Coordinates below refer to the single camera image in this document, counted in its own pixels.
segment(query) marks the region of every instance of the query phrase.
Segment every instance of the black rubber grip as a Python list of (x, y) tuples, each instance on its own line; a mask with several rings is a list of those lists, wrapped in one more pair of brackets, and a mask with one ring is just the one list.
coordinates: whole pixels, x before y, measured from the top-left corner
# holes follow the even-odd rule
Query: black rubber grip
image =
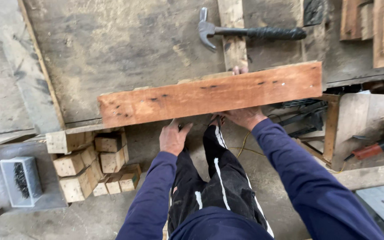
[(247, 37), (249, 38), (264, 38), (271, 40), (302, 40), (306, 38), (306, 32), (296, 27), (294, 29), (283, 29), (279, 27), (259, 27), (249, 28)]

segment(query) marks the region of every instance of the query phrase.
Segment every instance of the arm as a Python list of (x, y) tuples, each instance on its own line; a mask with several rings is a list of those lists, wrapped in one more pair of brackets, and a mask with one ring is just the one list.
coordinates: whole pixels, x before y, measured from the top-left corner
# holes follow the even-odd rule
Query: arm
[(168, 195), (176, 175), (177, 156), (183, 150), (192, 124), (182, 130), (174, 119), (160, 135), (160, 152), (152, 161), (142, 187), (137, 191), (116, 240), (160, 240), (167, 221)]
[(223, 114), (248, 128), (257, 139), (312, 239), (384, 239), (353, 193), (295, 143), (280, 125), (265, 117), (260, 108)]

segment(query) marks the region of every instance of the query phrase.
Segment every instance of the person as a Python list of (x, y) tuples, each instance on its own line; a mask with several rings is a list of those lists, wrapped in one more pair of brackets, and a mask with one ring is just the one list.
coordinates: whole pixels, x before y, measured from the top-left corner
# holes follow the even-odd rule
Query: person
[[(240, 74), (237, 67), (234, 74)], [(168, 214), (172, 240), (274, 239), (248, 176), (227, 149), (224, 118), (247, 128), (279, 173), (285, 190), (312, 239), (384, 239), (353, 193), (340, 184), (260, 107), (217, 113), (203, 136), (210, 181), (198, 175), (187, 148), (188, 123), (163, 127), (160, 152), (152, 161), (116, 240), (160, 240)], [(171, 207), (168, 199), (171, 195)]]

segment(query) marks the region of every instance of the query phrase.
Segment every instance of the white plastic container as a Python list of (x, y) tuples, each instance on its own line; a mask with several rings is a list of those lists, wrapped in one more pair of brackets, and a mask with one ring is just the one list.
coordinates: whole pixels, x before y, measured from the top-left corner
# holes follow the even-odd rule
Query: white plastic container
[[(24, 198), (22, 191), (15, 181), (14, 164), (21, 163), (26, 178), (29, 197)], [(39, 182), (38, 170), (36, 168), (34, 157), (15, 157), (12, 159), (3, 159), (0, 161), (4, 181), (7, 186), (8, 197), (11, 206), (14, 208), (32, 208), (36, 201), (42, 195), (42, 189)]]

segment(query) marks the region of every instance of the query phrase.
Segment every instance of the navy blue long sleeve shirt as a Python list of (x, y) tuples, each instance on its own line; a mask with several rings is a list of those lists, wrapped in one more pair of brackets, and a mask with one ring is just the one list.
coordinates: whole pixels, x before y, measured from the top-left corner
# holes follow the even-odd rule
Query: navy blue long sleeve shirt
[[(270, 119), (251, 131), (305, 223), (312, 239), (384, 239), (353, 193)], [(116, 240), (162, 239), (177, 157), (160, 152), (128, 210)], [(170, 239), (273, 239), (264, 228), (227, 209), (207, 207), (189, 215)]]

